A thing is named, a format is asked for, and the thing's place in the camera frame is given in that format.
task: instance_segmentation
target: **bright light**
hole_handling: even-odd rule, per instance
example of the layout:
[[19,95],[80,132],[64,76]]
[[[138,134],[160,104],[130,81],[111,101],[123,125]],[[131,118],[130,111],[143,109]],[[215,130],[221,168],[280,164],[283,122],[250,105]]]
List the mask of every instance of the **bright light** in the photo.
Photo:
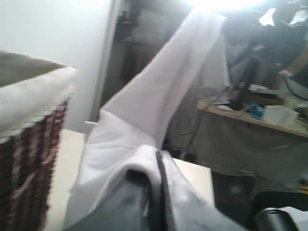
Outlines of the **bright light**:
[[232,11],[245,9],[264,0],[185,0],[202,11]]

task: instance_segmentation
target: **white wall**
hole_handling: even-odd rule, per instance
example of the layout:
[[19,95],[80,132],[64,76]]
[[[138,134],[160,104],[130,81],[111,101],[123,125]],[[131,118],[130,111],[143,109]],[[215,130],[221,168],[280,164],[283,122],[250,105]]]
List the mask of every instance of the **white wall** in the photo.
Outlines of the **white wall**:
[[113,0],[0,0],[0,50],[75,66],[66,128],[90,118]]

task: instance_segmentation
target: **wooden desk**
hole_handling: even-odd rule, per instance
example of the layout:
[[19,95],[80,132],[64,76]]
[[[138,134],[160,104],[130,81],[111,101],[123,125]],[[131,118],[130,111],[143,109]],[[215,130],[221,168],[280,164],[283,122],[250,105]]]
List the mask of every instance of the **wooden desk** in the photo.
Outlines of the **wooden desk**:
[[[198,100],[197,109],[203,110],[205,107],[206,107],[206,102],[204,100]],[[216,105],[211,105],[206,111],[217,114],[217,115],[221,115],[221,116],[225,116],[225,117],[229,117],[229,118],[233,118],[233,119],[238,119],[238,120],[248,122],[248,123],[251,123],[251,124],[257,124],[257,125],[260,125],[260,126],[263,126],[263,127],[267,127],[267,128],[275,129],[275,130],[278,130],[278,131],[290,133],[290,134],[297,135],[297,136],[300,136],[300,137],[308,138],[307,127],[303,126],[299,122],[296,122],[289,127],[276,126],[276,125],[272,125],[270,123],[267,123],[263,120],[254,119],[247,112],[240,114],[237,111],[230,111],[230,112],[224,111],[224,110],[219,109],[218,106],[216,106]]]
[[[69,191],[77,177],[83,146],[84,134],[62,131],[44,231],[62,230]],[[175,162],[188,182],[214,207],[211,169],[176,159]]]

